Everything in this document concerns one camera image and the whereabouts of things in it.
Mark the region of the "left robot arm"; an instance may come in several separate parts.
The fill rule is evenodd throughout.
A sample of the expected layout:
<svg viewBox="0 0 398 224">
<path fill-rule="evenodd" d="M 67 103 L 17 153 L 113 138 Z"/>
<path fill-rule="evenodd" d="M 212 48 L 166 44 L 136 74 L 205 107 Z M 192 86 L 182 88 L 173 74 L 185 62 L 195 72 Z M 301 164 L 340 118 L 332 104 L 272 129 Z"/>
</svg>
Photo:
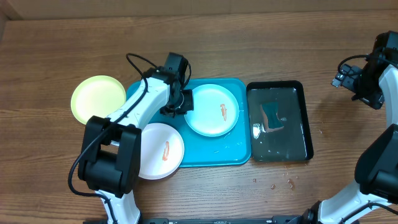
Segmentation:
<svg viewBox="0 0 398 224">
<path fill-rule="evenodd" d="M 122 107 L 106 118 L 88 120 L 68 186 L 75 195 L 100 198 L 105 223 L 142 223 L 132 191 L 141 166 L 142 131 L 156 113 L 173 118 L 193 110 L 185 74 L 191 70 L 183 55 L 171 52 L 163 66 L 140 74 L 139 88 Z"/>
</svg>

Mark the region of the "green orange sponge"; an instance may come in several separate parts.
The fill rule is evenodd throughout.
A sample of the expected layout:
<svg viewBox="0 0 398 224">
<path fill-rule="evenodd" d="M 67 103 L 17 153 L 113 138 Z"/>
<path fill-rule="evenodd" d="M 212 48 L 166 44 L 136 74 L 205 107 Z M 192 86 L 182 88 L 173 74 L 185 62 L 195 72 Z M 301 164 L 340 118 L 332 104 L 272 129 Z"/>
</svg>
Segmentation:
<svg viewBox="0 0 398 224">
<path fill-rule="evenodd" d="M 263 128 L 267 133 L 278 131 L 284 127 L 278 117 L 278 104 L 268 102 L 261 105 L 261 113 L 264 120 Z"/>
</svg>

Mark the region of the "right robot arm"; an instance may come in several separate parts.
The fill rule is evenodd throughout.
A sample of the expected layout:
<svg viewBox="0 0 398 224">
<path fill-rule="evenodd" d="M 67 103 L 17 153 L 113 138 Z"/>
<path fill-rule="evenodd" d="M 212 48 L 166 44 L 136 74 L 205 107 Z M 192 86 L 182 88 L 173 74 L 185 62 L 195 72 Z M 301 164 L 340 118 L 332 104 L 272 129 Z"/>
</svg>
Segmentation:
<svg viewBox="0 0 398 224">
<path fill-rule="evenodd" d="M 357 223 L 378 208 L 397 214 L 390 207 L 397 203 L 397 33 L 379 34 L 372 52 L 362 58 L 363 68 L 342 60 L 331 84 L 375 110 L 385 107 L 387 128 L 359 157 L 352 183 L 291 223 Z"/>
</svg>

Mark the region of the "light blue plate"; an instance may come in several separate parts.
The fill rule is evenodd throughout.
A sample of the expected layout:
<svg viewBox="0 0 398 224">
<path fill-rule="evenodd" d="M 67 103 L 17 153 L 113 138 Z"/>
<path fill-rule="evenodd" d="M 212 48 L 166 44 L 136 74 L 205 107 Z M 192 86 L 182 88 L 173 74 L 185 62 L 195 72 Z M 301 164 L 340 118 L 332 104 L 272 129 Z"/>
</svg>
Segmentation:
<svg viewBox="0 0 398 224">
<path fill-rule="evenodd" d="M 238 122 L 238 101 L 221 85 L 200 85 L 193 89 L 193 110 L 184 117 L 196 133 L 206 137 L 222 136 Z"/>
</svg>

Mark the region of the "yellow-green plate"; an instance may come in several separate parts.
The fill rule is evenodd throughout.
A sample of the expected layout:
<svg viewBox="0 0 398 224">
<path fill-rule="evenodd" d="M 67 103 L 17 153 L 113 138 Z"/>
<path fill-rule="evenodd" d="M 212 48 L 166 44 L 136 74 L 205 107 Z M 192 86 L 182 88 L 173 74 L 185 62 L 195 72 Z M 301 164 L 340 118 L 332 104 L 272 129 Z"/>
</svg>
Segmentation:
<svg viewBox="0 0 398 224">
<path fill-rule="evenodd" d="M 126 91 L 115 78 L 97 75 L 82 81 L 74 90 L 70 107 L 75 119 L 86 124 L 92 116 L 105 118 L 126 102 Z"/>
</svg>

